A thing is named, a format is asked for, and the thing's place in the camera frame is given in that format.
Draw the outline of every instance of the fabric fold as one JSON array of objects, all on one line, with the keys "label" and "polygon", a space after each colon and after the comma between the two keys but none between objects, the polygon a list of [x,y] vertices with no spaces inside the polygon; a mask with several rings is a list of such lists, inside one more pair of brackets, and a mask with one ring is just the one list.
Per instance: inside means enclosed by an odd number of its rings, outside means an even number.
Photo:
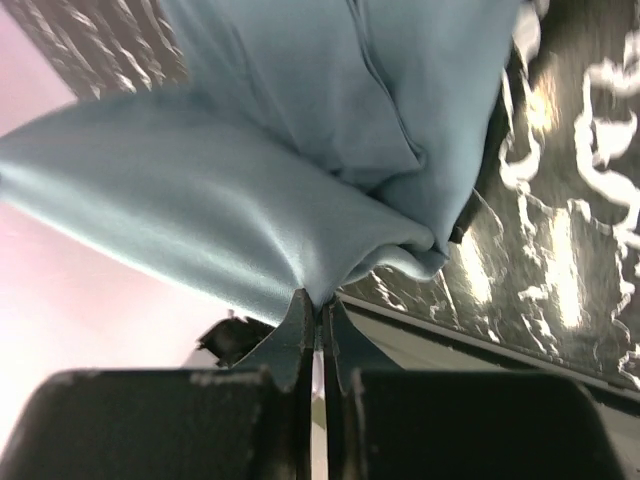
[{"label": "fabric fold", "polygon": [[518,4],[167,1],[192,84],[0,139],[0,199],[274,324],[296,288],[320,306],[376,265],[428,280]]}]

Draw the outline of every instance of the crumpled fabric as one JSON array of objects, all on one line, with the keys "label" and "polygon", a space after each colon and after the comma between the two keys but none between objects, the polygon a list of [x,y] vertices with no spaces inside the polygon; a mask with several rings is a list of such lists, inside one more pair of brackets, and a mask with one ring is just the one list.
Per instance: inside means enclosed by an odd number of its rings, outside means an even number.
[{"label": "crumpled fabric", "polygon": [[429,280],[519,3],[166,0],[191,83],[0,139],[0,199],[270,323],[377,265]]}]

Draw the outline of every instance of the textured black surface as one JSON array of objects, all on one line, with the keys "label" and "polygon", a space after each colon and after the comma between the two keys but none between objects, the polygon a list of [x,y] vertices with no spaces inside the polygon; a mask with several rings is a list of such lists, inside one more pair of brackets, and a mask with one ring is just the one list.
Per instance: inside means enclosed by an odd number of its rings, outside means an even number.
[{"label": "textured black surface", "polygon": [[60,373],[32,397],[0,478],[261,478],[274,393],[263,372]]},{"label": "textured black surface", "polygon": [[218,358],[219,367],[231,367],[253,350],[271,332],[273,327],[247,317],[225,318],[216,323],[198,339],[200,349],[206,349]]},{"label": "textured black surface", "polygon": [[[388,269],[344,288],[386,308],[471,335],[549,362],[640,388],[640,243],[637,229],[620,228],[630,211],[590,186],[577,168],[574,122],[583,109],[583,75],[605,58],[624,61],[625,37],[638,28],[634,0],[551,0],[541,21],[539,54],[531,60],[527,101],[523,62],[507,68],[513,95],[513,167],[531,147],[531,126],[542,155],[530,194],[508,188],[494,142],[505,130],[498,100],[478,180],[476,209],[451,261],[432,282],[417,283]],[[633,73],[628,62],[627,72]],[[640,113],[640,95],[591,88],[593,115],[616,122]],[[598,138],[592,150],[599,148]],[[599,173],[617,172],[635,184],[637,204],[640,140]],[[614,186],[613,193],[621,189]],[[523,219],[528,216],[530,225]]]},{"label": "textured black surface", "polygon": [[[322,310],[321,323],[329,478],[360,478],[355,467],[361,458],[356,449],[359,426],[349,421],[356,413],[344,398],[354,389],[352,381],[361,369],[402,369],[353,325],[342,302],[329,302]],[[385,417],[393,421],[388,413]]]},{"label": "textured black surface", "polygon": [[363,372],[354,384],[347,421],[359,461],[347,478],[625,478],[595,408],[568,380]]}]

